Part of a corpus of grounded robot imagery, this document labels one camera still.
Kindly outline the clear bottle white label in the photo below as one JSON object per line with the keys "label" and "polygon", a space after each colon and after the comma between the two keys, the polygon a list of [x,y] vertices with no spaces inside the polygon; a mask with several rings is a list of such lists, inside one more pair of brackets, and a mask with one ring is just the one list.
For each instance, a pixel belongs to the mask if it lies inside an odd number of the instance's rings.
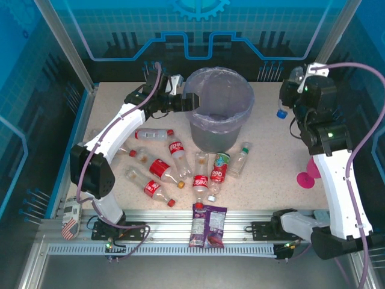
{"label": "clear bottle white label", "polygon": [[141,128],[134,132],[134,138],[144,141],[166,141],[168,137],[166,129]]}

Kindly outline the clear bottle blue cap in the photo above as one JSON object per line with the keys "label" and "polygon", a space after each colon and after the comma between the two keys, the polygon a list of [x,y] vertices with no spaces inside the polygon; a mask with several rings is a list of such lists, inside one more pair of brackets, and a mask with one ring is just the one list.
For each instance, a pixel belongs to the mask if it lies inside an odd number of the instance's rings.
{"label": "clear bottle blue cap", "polygon": [[298,88],[304,78],[304,69],[301,66],[295,67],[288,79],[284,79],[279,91],[277,117],[285,119],[288,109],[294,107],[295,101],[299,97]]}

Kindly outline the grey mesh waste bin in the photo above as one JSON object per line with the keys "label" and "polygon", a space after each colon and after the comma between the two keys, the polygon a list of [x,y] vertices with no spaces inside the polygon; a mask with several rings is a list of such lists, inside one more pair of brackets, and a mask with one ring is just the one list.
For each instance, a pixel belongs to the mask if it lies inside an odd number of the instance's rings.
{"label": "grey mesh waste bin", "polygon": [[190,128],[191,137],[195,145],[207,153],[216,154],[217,152],[228,151],[235,144],[242,126],[226,134],[215,134],[205,131],[191,123]]}

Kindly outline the red green label bottle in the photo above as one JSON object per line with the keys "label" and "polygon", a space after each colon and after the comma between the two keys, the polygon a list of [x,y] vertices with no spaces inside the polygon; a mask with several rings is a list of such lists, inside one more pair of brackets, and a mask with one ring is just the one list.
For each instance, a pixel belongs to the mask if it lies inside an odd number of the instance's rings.
{"label": "red green label bottle", "polygon": [[217,194],[221,191],[226,179],[226,172],[230,161],[230,155],[219,152],[214,158],[214,163],[210,175],[208,201],[215,202]]}

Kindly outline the clear bottle green cap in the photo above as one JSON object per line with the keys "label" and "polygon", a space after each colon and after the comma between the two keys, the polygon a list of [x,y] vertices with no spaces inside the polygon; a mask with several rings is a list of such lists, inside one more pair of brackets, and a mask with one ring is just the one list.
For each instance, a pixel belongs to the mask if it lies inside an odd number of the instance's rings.
{"label": "clear bottle green cap", "polygon": [[241,149],[237,152],[234,157],[230,160],[230,165],[228,169],[228,175],[238,178],[245,166],[248,154],[252,144],[250,142],[243,142]]}

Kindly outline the cola bottle red cap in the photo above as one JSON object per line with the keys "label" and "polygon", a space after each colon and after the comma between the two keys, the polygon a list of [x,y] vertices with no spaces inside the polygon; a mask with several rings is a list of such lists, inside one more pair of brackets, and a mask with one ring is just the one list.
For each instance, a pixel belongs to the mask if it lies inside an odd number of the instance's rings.
{"label": "cola bottle red cap", "polygon": [[203,209],[203,201],[208,192],[208,160],[209,155],[206,152],[196,153],[192,190],[196,199],[195,207],[198,210]]}
{"label": "cola bottle red cap", "polygon": [[193,173],[190,168],[190,165],[188,164],[183,143],[178,137],[176,137],[172,129],[169,129],[167,131],[167,141],[168,150],[175,163],[180,178],[187,179],[192,177]]}
{"label": "cola bottle red cap", "polygon": [[125,172],[125,177],[151,199],[162,202],[168,207],[174,207],[176,201],[167,194],[162,185],[144,175],[138,168],[133,166],[128,167]]}

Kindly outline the cola bottle orange cap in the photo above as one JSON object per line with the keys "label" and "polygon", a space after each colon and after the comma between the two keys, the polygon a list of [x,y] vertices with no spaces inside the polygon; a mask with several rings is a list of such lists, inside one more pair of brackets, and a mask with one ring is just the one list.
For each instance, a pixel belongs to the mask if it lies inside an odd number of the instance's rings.
{"label": "cola bottle orange cap", "polygon": [[172,168],[161,158],[151,154],[147,149],[130,150],[129,156],[134,158],[138,164],[144,166],[146,170],[160,181],[174,184],[179,189],[184,188],[185,182],[177,174],[176,169]]}

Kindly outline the pink plastic goblet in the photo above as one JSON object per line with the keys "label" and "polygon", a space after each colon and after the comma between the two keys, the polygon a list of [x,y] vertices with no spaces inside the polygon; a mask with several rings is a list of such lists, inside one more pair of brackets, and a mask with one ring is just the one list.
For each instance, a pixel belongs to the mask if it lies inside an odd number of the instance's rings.
{"label": "pink plastic goblet", "polygon": [[310,189],[315,185],[315,180],[320,178],[321,174],[312,157],[307,163],[306,171],[297,175],[297,183],[303,188]]}

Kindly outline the purple snack bag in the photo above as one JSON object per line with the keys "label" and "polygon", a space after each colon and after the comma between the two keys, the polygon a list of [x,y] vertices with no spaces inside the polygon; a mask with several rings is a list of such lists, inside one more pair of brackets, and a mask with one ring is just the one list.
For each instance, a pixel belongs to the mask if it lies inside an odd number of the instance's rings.
{"label": "purple snack bag", "polygon": [[224,221],[227,208],[195,203],[189,247],[223,249]]}

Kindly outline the flag print can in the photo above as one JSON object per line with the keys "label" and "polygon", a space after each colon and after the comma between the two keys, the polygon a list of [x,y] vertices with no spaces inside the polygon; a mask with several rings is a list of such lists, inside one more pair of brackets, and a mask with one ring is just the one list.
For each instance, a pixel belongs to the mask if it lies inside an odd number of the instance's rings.
{"label": "flag print can", "polygon": [[65,240],[72,240],[78,234],[81,225],[82,206],[76,197],[70,197],[64,204],[61,236]]}

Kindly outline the black connector block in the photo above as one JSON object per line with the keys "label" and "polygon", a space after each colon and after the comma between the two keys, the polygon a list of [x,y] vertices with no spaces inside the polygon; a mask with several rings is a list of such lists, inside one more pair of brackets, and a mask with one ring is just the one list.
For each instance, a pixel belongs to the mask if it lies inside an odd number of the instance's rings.
{"label": "black connector block", "polygon": [[284,261],[288,263],[289,259],[292,258],[294,250],[301,244],[301,240],[290,241],[285,244],[274,244],[273,251],[276,256],[275,259],[278,261]]}
{"label": "black connector block", "polygon": [[113,239],[108,241],[104,247],[104,255],[110,263],[112,261],[119,261],[119,259],[126,256],[127,253],[127,246],[117,244]]}

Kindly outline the aluminium frame post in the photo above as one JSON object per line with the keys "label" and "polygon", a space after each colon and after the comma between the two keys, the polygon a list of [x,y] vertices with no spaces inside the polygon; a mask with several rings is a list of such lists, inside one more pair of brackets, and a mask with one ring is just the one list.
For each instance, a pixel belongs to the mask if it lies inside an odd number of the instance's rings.
{"label": "aluminium frame post", "polygon": [[75,45],[69,37],[63,23],[61,22],[57,12],[53,8],[50,0],[33,0],[44,20],[49,26],[51,32],[55,36],[62,51],[67,57],[73,70],[77,74],[80,82],[89,93],[94,92],[94,83],[78,54]]}
{"label": "aluminium frame post", "polygon": [[362,0],[346,0],[340,15],[335,21],[318,56],[315,59],[316,63],[327,63],[361,2]]}

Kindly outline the aluminium frame rail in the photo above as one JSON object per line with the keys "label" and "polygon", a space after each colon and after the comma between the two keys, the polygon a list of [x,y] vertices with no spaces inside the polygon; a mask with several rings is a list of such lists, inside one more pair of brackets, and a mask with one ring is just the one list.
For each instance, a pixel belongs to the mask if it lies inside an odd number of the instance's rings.
{"label": "aluminium frame rail", "polygon": [[[145,222],[150,226],[147,244],[188,244],[192,209],[126,210],[125,214],[129,222]],[[224,222],[223,243],[225,245],[253,243],[252,234],[245,232],[245,227],[250,226],[252,222],[267,222],[272,215],[272,210],[229,210]],[[63,211],[59,210],[57,218],[42,220],[35,241],[65,242],[61,236],[62,217]]]}

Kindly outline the aluminium frame bar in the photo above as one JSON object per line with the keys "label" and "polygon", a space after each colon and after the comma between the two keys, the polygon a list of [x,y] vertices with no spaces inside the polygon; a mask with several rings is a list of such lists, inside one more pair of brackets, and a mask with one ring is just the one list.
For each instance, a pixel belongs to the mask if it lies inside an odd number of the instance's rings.
{"label": "aluminium frame bar", "polygon": [[[354,282],[359,286],[364,265],[364,256],[363,252],[351,253],[350,256],[351,270],[354,276]],[[372,263],[368,265],[368,272],[366,275],[365,284],[362,289],[383,289],[382,281],[378,276],[376,270],[374,269]]]}
{"label": "aluminium frame bar", "polygon": [[48,255],[48,244],[43,240],[34,243],[29,253],[17,289],[39,289]]}

